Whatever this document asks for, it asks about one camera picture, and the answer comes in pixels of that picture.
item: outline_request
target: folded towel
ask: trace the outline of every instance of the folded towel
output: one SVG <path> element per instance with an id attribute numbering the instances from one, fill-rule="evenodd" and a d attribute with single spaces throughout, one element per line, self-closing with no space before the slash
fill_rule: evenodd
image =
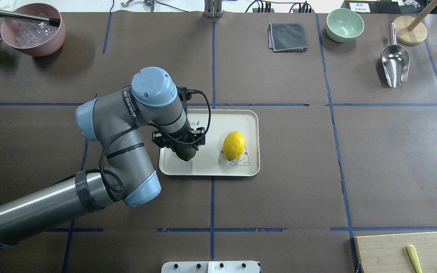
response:
<path id="1" fill-rule="evenodd" d="M 269 24 L 267 32 L 269 48 L 274 52 L 303 52 L 308 49 L 303 24 Z"/>

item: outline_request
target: light blue joint cover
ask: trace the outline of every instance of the light blue joint cover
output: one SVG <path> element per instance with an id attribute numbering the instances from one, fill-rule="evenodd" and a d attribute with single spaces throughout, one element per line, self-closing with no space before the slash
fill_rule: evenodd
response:
<path id="1" fill-rule="evenodd" d="M 160 192 L 161 185 L 159 185 L 158 176 L 156 171 L 154 171 L 137 189 L 124 199 L 124 202 L 128 207 L 140 206 L 153 200 Z"/>
<path id="2" fill-rule="evenodd" d="M 77 126 L 80 131 L 82 131 L 82 135 L 90 141 L 98 140 L 94 132 L 94 123 L 92 120 L 94 104 L 97 99 L 98 97 L 90 102 L 80 105 L 75 111 L 75 121 L 77 121 Z"/>
<path id="3" fill-rule="evenodd" d="M 130 88 L 134 97 L 149 107 L 164 107 L 178 95 L 170 75 L 159 67 L 141 69 L 132 78 Z"/>

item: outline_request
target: cartoon drawing on tray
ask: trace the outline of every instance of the cartoon drawing on tray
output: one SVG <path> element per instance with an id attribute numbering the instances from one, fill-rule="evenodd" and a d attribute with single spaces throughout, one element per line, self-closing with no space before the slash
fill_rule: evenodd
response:
<path id="1" fill-rule="evenodd" d="M 247 152 L 247 147 L 244 147 L 244 152 L 238 159 L 232 160 L 230 162 L 231 166 L 250 166 L 249 156 Z"/>

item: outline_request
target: tray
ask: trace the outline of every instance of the tray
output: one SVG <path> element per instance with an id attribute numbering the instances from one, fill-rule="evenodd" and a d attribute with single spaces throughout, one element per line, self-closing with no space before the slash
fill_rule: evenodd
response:
<path id="1" fill-rule="evenodd" d="M 191 128 L 206 127 L 208 109 L 188 109 L 187 117 Z M 239 159 L 228 161 L 221 151 L 225 137 L 233 131 L 244 135 L 246 145 Z M 259 122 L 250 110 L 213 109 L 205 145 L 189 162 L 168 148 L 160 149 L 159 154 L 159 169 L 166 175 L 253 176 L 260 165 Z"/>

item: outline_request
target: black cable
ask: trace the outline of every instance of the black cable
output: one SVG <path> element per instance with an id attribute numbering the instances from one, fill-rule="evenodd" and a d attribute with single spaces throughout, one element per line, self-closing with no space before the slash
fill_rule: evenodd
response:
<path id="1" fill-rule="evenodd" d="M 154 128 L 156 128 L 156 129 L 157 129 L 157 130 L 158 130 L 162 135 L 164 135 L 164 136 L 166 136 L 167 138 L 169 138 L 172 142 L 174 142 L 174 143 L 178 143 L 178 144 L 182 144 L 182 145 L 193 145 L 193 144 L 199 142 L 202 138 L 204 138 L 205 135 L 206 135 L 207 132 L 208 132 L 208 128 L 210 128 L 210 121 L 211 121 L 211 119 L 212 119 L 212 110 L 210 110 L 210 103 L 208 102 L 208 98 L 207 98 L 207 96 L 205 95 L 205 93 L 203 93 L 203 92 L 200 91 L 200 90 L 196 90 L 196 89 L 188 89 L 188 91 L 189 91 L 191 94 L 201 94 L 201 95 L 203 96 L 203 98 L 205 98 L 205 101 L 207 102 L 207 107 L 208 107 L 208 124 L 207 124 L 207 128 L 205 129 L 205 132 L 203 132 L 203 135 L 200 136 L 196 141 L 193 141 L 193 142 L 182 142 L 182 141 L 180 141 L 180 140 L 177 140 L 177 139 L 173 138 L 173 137 L 172 137 L 171 135 L 169 135 L 168 133 L 166 133 L 166 132 L 164 132 L 164 131 L 161 131 L 161 129 L 160 129 L 156 124 L 153 124 L 153 123 L 149 123 L 149 122 L 148 122 L 148 125 L 149 125 L 149 126 L 153 126 Z"/>
<path id="2" fill-rule="evenodd" d="M 113 173 L 112 171 L 108 171 L 107 169 L 104 169 L 104 156 L 105 156 L 105 151 L 108 149 L 108 147 L 110 145 L 112 145 L 116 140 L 118 140 L 120 137 L 122 137 L 123 135 L 126 135 L 127 133 L 129 133 L 132 130 L 137 129 L 137 126 L 132 126 L 131 128 L 124 130 L 122 132 L 120 132 L 118 135 L 116 135 L 105 147 L 104 149 L 102 149 L 102 153 L 101 153 L 101 157 L 99 159 L 99 172 L 101 173 L 102 176 L 102 181 L 104 181 L 104 183 L 109 187 L 109 189 L 111 189 L 111 191 L 113 192 L 117 192 L 120 193 L 123 191 L 124 189 L 124 185 L 123 182 L 120 180 L 120 178 L 118 177 L 118 175 L 116 173 Z M 107 177 L 105 176 L 105 173 L 110 174 L 111 176 L 113 176 L 114 178 L 116 178 L 116 181 L 118 182 L 120 188 L 114 188 L 114 186 L 109 182 L 109 180 L 107 180 Z"/>
<path id="3" fill-rule="evenodd" d="M 262 3 L 262 1 L 261 1 L 261 0 L 254 0 L 254 2 L 250 3 L 250 5 L 247 7 L 247 9 L 246 9 L 246 13 L 248 12 L 249 8 L 250 8 L 252 5 L 254 5 L 255 2 L 257 2 L 257 9 L 260 9 L 261 5 L 259 4 L 259 2 Z"/>
<path id="4" fill-rule="evenodd" d="M 261 9 L 261 5 L 259 4 L 259 2 L 261 2 L 262 3 L 262 0 L 254 0 L 252 3 L 250 3 L 250 5 L 247 7 L 247 9 L 246 9 L 246 13 L 248 12 L 248 10 L 250 9 L 250 7 L 252 7 L 252 5 L 254 5 L 254 3 L 255 2 L 257 2 L 257 5 L 258 5 L 258 7 L 257 7 L 257 12 L 259 12 L 259 10 Z M 266 2 L 266 12 L 270 12 L 271 11 L 271 4 L 293 4 L 293 7 L 294 7 L 294 5 L 296 5 L 296 4 L 300 4 L 300 7 L 301 7 L 301 3 L 298 3 L 298 2 L 271 2 L 271 1 L 264 1 L 264 2 Z"/>
<path id="5" fill-rule="evenodd" d="M 101 172 L 100 169 L 87 169 L 87 170 L 85 170 L 85 174 L 88 174 L 88 173 L 100 173 L 100 172 Z M 63 178 L 62 180 L 60 180 L 60 181 L 58 181 L 58 182 L 56 182 L 56 183 L 54 183 L 52 185 L 57 185 L 59 183 L 62 183 L 64 181 L 67 181 L 68 179 L 71 179 L 71 178 L 74 178 L 74 177 L 75 177 L 74 174 L 73 175 L 69 175 L 68 177 Z"/>
<path id="6" fill-rule="evenodd" d="M 302 7 L 302 9 L 301 9 L 301 13 L 308 13 L 308 1 L 305 1 L 304 3 L 303 3 L 303 7 Z"/>
<path id="7" fill-rule="evenodd" d="M 298 11 L 301 9 L 301 3 L 294 3 L 294 4 L 291 6 L 291 8 L 289 9 L 288 13 L 291 13 L 291 11 L 293 10 L 293 7 L 296 6 L 296 5 L 299 5 L 299 7 L 298 7 Z"/>
<path id="8" fill-rule="evenodd" d="M 109 10 L 109 12 L 111 12 L 112 9 L 114 8 L 114 1 L 116 1 L 116 0 L 112 0 L 112 6 L 111 6 L 111 9 Z"/>
<path id="9" fill-rule="evenodd" d="M 161 4 L 161 5 L 164 5 L 164 6 L 167 6 L 167 7 L 171 7 L 171 8 L 174 8 L 174 9 L 176 9 L 176 10 L 179 10 L 179 11 L 189 12 L 188 10 L 182 10 L 182 9 L 177 8 L 177 7 L 170 6 L 170 5 L 168 5 L 168 4 L 158 2 L 158 1 L 156 1 L 156 0 L 154 0 L 154 1 L 155 1 L 156 3 L 158 3 L 158 4 Z"/>

